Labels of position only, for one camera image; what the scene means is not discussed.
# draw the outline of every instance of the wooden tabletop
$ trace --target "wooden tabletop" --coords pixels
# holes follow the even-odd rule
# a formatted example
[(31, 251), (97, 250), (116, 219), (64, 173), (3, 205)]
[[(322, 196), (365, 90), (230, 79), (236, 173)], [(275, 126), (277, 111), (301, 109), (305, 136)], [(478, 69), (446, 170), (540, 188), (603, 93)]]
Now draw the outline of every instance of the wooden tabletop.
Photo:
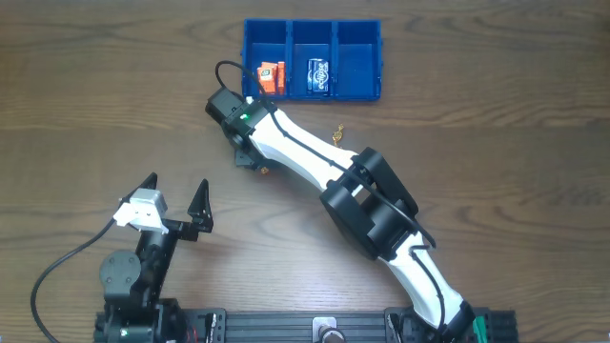
[[(170, 207), (210, 180), (215, 226), (180, 242), (163, 296), (185, 308), (382, 310), (411, 300), (340, 236), (287, 170), (234, 166), (204, 112), (214, 64), (240, 60), (247, 17), (378, 18), (375, 103), (283, 103), (304, 129), (381, 151), (473, 306), (514, 309), (520, 339), (610, 331), (607, 1), (8, 0), (0, 2), (0, 336), (43, 342), (30, 292), (150, 172)], [(239, 90), (239, 73), (223, 71)], [(92, 339), (99, 265), (133, 250), (115, 227), (43, 283), (61, 341)]]

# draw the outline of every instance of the gold keychain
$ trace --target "gold keychain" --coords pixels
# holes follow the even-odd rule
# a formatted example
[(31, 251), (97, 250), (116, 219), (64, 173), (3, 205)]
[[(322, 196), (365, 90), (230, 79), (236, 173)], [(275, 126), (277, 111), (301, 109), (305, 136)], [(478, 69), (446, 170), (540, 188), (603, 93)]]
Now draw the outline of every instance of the gold keychain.
[(333, 142), (335, 142), (335, 146), (337, 148), (341, 148), (339, 147), (339, 141), (341, 138), (343, 138), (343, 124), (339, 124), (339, 131), (333, 132)]

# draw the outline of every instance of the orange box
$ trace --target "orange box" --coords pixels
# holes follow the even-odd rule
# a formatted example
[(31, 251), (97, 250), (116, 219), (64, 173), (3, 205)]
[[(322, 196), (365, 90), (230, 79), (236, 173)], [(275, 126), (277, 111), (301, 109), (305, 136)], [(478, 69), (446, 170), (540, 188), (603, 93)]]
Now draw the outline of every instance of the orange box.
[(258, 81), (267, 94), (275, 94), (275, 70), (273, 68), (257, 68)]
[(277, 90), (280, 95), (284, 95), (286, 91), (286, 63), (284, 61), (277, 62)]

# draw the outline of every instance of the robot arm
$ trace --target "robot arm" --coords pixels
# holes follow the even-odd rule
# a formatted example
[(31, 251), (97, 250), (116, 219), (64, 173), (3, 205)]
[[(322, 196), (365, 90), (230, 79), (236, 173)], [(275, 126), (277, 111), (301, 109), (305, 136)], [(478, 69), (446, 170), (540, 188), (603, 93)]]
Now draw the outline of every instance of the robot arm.
[[(372, 195), (358, 203), (355, 195), (364, 191), (357, 182), (296, 144), (282, 130), (355, 173), (369, 185), (375, 184), (378, 192), (415, 221), (416, 202), (381, 154), (370, 148), (361, 154), (338, 149), (301, 129), (283, 111), (276, 110), (274, 115), (281, 130), (265, 104), (259, 100), (242, 101), (225, 88), (208, 100), (206, 112), (220, 124), (236, 154), (250, 159), (249, 168), (260, 168), (273, 160), (316, 186), (321, 191), (320, 200), (346, 239), (367, 257), (380, 258), (390, 267), (413, 300), (416, 313), (438, 329), (443, 341), (450, 342), (460, 337), (470, 326), (475, 318), (470, 305), (447, 284), (430, 255), (425, 250), (416, 250), (423, 245), (417, 228), (407, 225)], [(431, 276), (412, 254), (417, 255)], [(444, 309), (432, 278), (442, 294)], [(444, 318), (440, 327), (442, 310)]]

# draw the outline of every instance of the wooden table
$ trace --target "wooden table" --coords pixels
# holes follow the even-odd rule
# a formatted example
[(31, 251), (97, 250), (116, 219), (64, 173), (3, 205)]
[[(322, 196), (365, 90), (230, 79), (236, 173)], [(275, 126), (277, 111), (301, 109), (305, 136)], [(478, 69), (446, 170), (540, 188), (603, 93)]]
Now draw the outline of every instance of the wooden table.
[[(381, 310), (410, 299), (340, 236), (291, 171), (234, 167), (204, 112), (246, 17), (379, 18), (375, 103), (281, 104), (342, 146), (381, 151), (421, 207), (432, 253), (474, 306), (514, 309), (522, 341), (610, 330), (610, 4), (606, 1), (2, 1), (0, 335), (42, 342), (30, 291), (150, 172), (170, 207), (211, 182), (215, 226), (181, 242), (163, 296), (227, 310)], [(239, 73), (223, 75), (239, 90)], [(112, 229), (53, 272), (49, 329), (90, 341)]]

